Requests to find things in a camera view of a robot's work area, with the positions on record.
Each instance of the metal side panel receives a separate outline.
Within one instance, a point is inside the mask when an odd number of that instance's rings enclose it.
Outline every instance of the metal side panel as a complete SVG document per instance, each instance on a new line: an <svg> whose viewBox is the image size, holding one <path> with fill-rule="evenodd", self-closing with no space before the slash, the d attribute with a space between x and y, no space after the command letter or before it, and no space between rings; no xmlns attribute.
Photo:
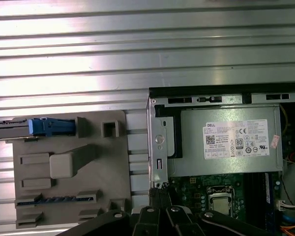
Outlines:
<svg viewBox="0 0 295 236"><path fill-rule="evenodd" d="M293 81L295 0L0 1L0 119L126 111L134 206L148 203L149 87ZM12 160L0 142L0 235L15 233Z"/></svg>

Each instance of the qr code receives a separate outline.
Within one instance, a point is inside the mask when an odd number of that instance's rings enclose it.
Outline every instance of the qr code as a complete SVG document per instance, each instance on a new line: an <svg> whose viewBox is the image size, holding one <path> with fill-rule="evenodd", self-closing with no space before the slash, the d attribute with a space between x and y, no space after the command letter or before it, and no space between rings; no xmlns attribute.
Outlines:
<svg viewBox="0 0 295 236"><path fill-rule="evenodd" d="M215 144L215 136L207 135L206 136L206 144Z"/></svg>

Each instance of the white sticker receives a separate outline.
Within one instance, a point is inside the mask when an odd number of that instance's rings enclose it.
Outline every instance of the white sticker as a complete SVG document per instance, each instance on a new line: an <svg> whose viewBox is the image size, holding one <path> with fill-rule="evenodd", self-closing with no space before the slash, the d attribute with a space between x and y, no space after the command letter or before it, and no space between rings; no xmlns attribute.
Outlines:
<svg viewBox="0 0 295 236"><path fill-rule="evenodd" d="M271 204L270 182L269 182L269 174L268 173L265 173L265 194L266 194L266 202Z"/></svg>
<svg viewBox="0 0 295 236"><path fill-rule="evenodd" d="M279 143L279 140L280 140L280 136L273 135L273 139L272 139L272 142L271 142L270 148L274 148L274 149L276 149L276 146L277 146L277 144Z"/></svg>
<svg viewBox="0 0 295 236"><path fill-rule="evenodd" d="M266 119L208 122L203 141L205 159L270 155Z"/></svg>

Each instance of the red wire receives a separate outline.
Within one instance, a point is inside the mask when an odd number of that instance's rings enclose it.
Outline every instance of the red wire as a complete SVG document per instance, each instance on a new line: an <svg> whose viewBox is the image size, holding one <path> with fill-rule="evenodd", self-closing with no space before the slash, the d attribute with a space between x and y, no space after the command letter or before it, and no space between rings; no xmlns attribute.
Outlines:
<svg viewBox="0 0 295 236"><path fill-rule="evenodd" d="M289 161L295 162L295 161L293 161L293 156L295 156L295 151L289 155L289 157L288 157Z"/></svg>

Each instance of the blue latch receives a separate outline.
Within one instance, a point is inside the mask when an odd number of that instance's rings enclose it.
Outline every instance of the blue latch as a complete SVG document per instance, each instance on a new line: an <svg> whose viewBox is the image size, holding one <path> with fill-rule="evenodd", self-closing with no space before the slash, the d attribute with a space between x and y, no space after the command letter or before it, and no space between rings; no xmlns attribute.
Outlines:
<svg viewBox="0 0 295 236"><path fill-rule="evenodd" d="M34 136L75 135L75 121L69 119L34 118L28 120L29 134Z"/></svg>

